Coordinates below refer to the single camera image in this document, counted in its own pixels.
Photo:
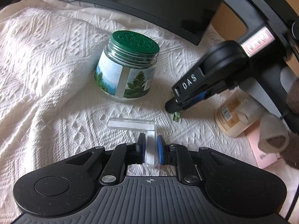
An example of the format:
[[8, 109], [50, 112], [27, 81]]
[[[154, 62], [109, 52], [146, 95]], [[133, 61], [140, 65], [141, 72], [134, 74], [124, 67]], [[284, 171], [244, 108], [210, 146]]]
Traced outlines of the brown gloved right hand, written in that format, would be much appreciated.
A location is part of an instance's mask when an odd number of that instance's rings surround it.
[[286, 103], [289, 108], [289, 113], [286, 117], [286, 122], [290, 127], [288, 133], [289, 144], [280, 155], [289, 166], [298, 169], [298, 78], [291, 86]]

